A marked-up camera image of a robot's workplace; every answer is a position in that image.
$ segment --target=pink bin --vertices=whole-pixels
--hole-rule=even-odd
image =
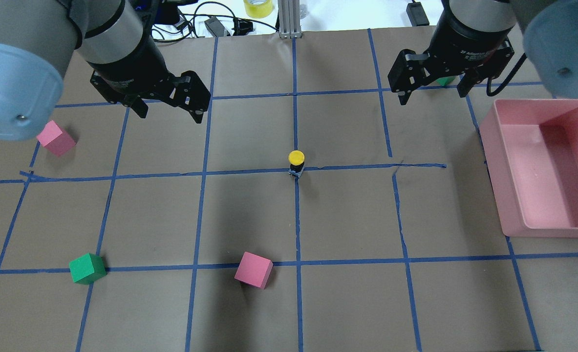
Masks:
[[[504,234],[578,238],[578,100],[498,99],[480,133]]]

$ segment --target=cable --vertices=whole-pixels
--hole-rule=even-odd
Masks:
[[[189,13],[184,13],[182,14],[184,16],[193,16],[193,14],[189,14]],[[276,27],[273,27],[271,24],[269,23],[265,23],[262,21],[257,21],[257,20],[252,20],[250,18],[241,18],[241,17],[232,17],[232,16],[228,16],[225,14],[196,14],[195,16],[204,16],[204,17],[227,17],[227,18],[236,18],[237,20],[247,20],[247,21],[251,21],[251,22],[256,22],[256,23],[260,23],[260,24],[264,24],[267,27],[270,27],[271,29],[275,30],[276,32],[278,32],[278,29]]]
[[[164,36],[164,35],[161,33],[161,31],[159,31],[158,29],[153,28],[153,29],[152,29],[152,32],[159,33],[159,36],[161,36],[161,38],[162,38],[163,40],[165,40],[165,36]]]
[[[164,29],[164,28],[158,27],[158,26],[156,26],[156,25],[154,25],[154,26],[152,27],[152,29],[157,29],[157,30],[159,30],[159,31],[161,31],[161,32],[163,32],[163,33],[168,33],[168,34],[180,34],[180,35],[183,34],[182,31],[170,32],[170,31],[168,31],[168,30],[166,30],[166,29]]]
[[[181,37],[181,38],[176,38],[176,39],[168,39],[168,40],[155,39],[154,41],[157,42],[157,43],[163,43],[163,44],[165,44],[165,43],[176,43],[176,42],[179,42],[179,41],[181,41],[181,40],[184,40],[185,38],[186,38],[186,36]]]
[[[508,83],[510,83],[510,80],[512,80],[512,78],[514,77],[514,74],[517,73],[517,71],[519,71],[521,65],[523,65],[526,58],[528,58],[528,56],[525,53],[523,53],[523,55],[521,55],[521,58],[519,58],[519,61],[517,61],[517,63],[514,65],[513,69],[510,71],[510,73],[508,73],[508,76],[506,76],[504,82],[502,82],[499,85],[499,87],[497,87],[497,89],[495,89],[494,91],[491,91],[492,78],[489,77],[488,80],[486,81],[486,95],[496,96],[497,94],[501,93],[501,91],[504,90],[504,88],[508,85]]]
[[[205,1],[203,3],[201,3],[200,5],[197,5],[197,7],[195,8],[195,11],[193,11],[193,18],[191,19],[191,22],[193,23],[193,35],[195,35],[196,38],[199,38],[199,36],[197,35],[197,31],[195,30],[195,18],[198,16],[197,15],[197,10],[200,9],[200,7],[206,5],[206,4],[215,4],[215,5],[219,5],[219,6],[223,6],[226,9],[228,9],[228,11],[230,11],[230,13],[232,14],[233,18],[237,18],[237,16],[235,15],[235,12],[228,6],[222,4],[221,2],[217,2],[217,1]]]

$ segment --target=black power adapter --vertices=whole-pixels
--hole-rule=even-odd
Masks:
[[[413,0],[413,2],[408,4],[407,15],[413,27],[430,25],[426,12],[423,11],[423,6],[421,6],[420,2],[415,2]]]
[[[211,32],[213,37],[230,36],[230,32],[228,31],[228,29],[224,27],[224,24],[222,24],[222,22],[215,16],[204,21],[204,25],[206,26],[206,29],[208,29],[209,32]]]

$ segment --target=pink cube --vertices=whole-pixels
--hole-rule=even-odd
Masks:
[[[504,234],[578,238],[578,100],[498,99],[480,133]]]
[[[241,263],[239,263],[235,279],[264,289],[273,266],[274,263],[271,260],[245,252],[241,258]]]
[[[37,135],[37,140],[56,156],[62,156],[76,145],[74,138],[54,121],[46,123],[43,131]]]

